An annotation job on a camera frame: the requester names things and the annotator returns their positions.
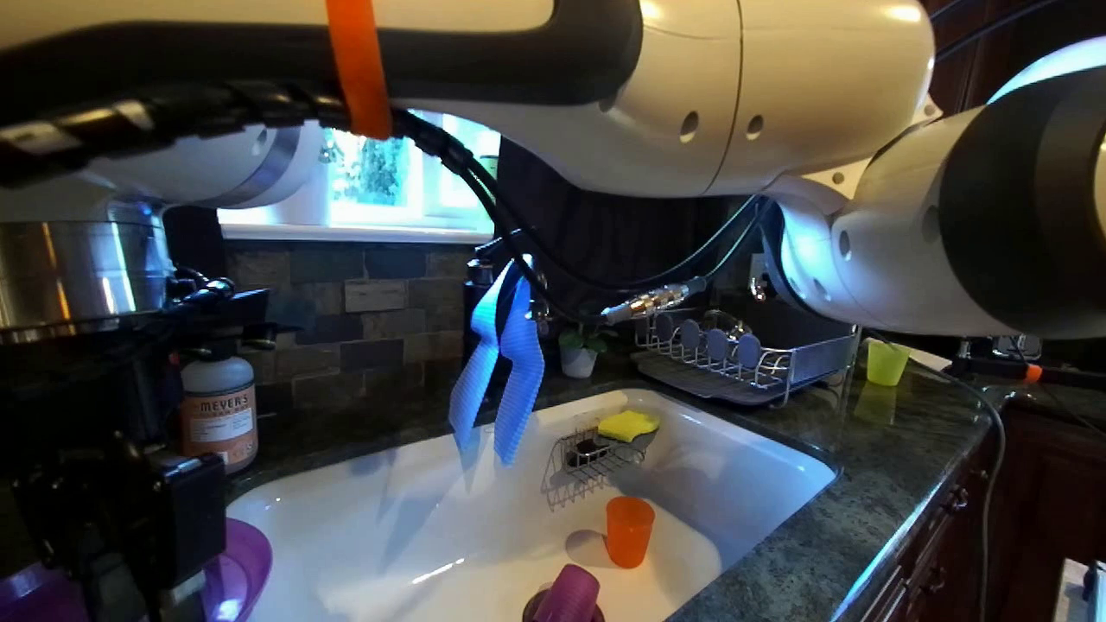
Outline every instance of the window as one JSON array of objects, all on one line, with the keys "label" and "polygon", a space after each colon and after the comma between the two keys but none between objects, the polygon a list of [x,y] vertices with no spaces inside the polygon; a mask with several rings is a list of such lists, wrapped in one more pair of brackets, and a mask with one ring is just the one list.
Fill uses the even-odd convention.
[{"label": "window", "polygon": [[[497,130],[420,115],[455,136],[485,166],[497,160]],[[329,243],[485,243],[492,222],[480,199],[440,160],[406,138],[370,141],[323,136],[318,174],[282,202],[216,211],[226,239],[329,239]]]}]

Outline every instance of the sink basin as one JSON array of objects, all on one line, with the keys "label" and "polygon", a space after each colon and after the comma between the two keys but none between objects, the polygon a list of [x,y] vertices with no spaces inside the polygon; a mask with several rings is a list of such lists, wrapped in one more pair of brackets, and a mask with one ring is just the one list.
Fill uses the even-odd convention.
[{"label": "sink basin", "polygon": [[[587,469],[564,447],[620,409],[659,413],[659,433]],[[458,467],[449,434],[370,452],[237,497],[228,515],[273,541],[253,617],[522,617],[564,562],[591,569],[608,622],[663,617],[811,500],[834,469],[654,389],[611,389],[535,411],[515,467],[492,428]],[[648,556],[606,556],[606,500],[646,497]]]}]

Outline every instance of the granite countertop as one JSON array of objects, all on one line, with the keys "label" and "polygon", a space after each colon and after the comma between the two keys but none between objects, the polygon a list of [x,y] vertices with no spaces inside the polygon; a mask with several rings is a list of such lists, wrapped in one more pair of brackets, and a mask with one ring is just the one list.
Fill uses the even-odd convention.
[{"label": "granite countertop", "polygon": [[[561,404],[616,386],[654,386],[629,367],[606,361],[594,380],[545,376],[540,404]],[[390,433],[360,433],[367,417],[342,417],[342,443],[304,443],[296,433],[265,443],[264,460],[230,480],[241,495],[264,480],[334,464],[357,452],[441,434],[440,413],[449,389],[418,389],[387,399]],[[671,617],[858,617],[872,583],[891,568],[926,500],[948,484],[956,464],[984,439],[987,413],[973,395],[923,373],[909,373],[900,389],[872,389],[858,380],[811,386],[781,409],[734,409],[694,399],[761,434],[781,439],[834,467],[837,480],[749,556],[711,580]]]}]

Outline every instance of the yellow sponge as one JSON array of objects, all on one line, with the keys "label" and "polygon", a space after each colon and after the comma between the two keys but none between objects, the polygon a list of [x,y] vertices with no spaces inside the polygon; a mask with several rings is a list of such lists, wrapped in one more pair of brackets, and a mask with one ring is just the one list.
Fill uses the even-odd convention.
[{"label": "yellow sponge", "polygon": [[654,413],[644,413],[644,411],[620,411],[620,413],[606,413],[598,417],[594,433],[598,434],[608,434],[608,439],[620,439],[620,443],[631,443],[639,434],[654,434],[659,428],[659,420]]}]

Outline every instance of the orange strap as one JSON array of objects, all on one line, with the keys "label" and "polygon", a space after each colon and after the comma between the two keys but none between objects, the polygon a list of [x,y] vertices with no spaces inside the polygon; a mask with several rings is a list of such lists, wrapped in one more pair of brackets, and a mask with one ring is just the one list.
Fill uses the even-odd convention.
[{"label": "orange strap", "polygon": [[323,12],[353,130],[387,138],[390,105],[374,0],[323,0]]},{"label": "orange strap", "polygon": [[1040,376],[1042,376],[1042,367],[1038,367],[1038,361],[1025,361],[1025,382],[1040,382]]}]

